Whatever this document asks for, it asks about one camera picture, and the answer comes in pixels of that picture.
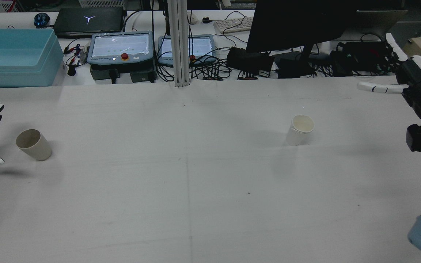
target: red cable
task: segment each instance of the red cable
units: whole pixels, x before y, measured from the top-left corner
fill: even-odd
[[[7,10],[7,13],[10,13],[11,11],[12,11],[12,9],[14,8],[14,6],[15,6],[15,2],[17,2],[17,0],[12,0],[12,5],[11,5],[11,7],[9,8],[9,10]]]

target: paper cup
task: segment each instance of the paper cup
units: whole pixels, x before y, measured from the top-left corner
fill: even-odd
[[[307,115],[296,115],[292,119],[286,141],[289,145],[299,145],[314,129],[314,121]]]
[[[17,147],[36,160],[46,160],[52,154],[52,148],[38,130],[25,130],[15,140]]]

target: monitor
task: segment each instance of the monitor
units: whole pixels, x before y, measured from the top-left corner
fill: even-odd
[[[214,63],[216,52],[214,48],[214,38],[212,35],[193,35],[188,38],[189,54],[196,57],[193,65]],[[159,37],[159,50],[157,51],[159,63],[173,66],[172,40],[170,37]]]
[[[307,63],[315,44],[342,35],[356,9],[354,0],[258,1],[246,50],[268,52],[304,46],[295,58]]]
[[[96,65],[137,63],[152,59],[152,32],[92,35],[87,62]]]

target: keyboard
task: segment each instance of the keyboard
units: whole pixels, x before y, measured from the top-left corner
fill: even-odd
[[[250,30],[252,23],[253,17],[247,16],[242,18],[217,20],[214,21],[214,27],[217,29],[217,31],[223,34]]]

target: laptop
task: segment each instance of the laptop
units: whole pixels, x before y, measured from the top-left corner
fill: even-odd
[[[122,7],[62,8],[53,30],[59,38],[90,38],[96,33],[120,32]]]
[[[353,21],[348,25],[341,37],[334,41],[359,41],[378,40],[373,33],[381,38],[396,23],[407,14],[407,10],[387,10],[387,11],[357,11]]]

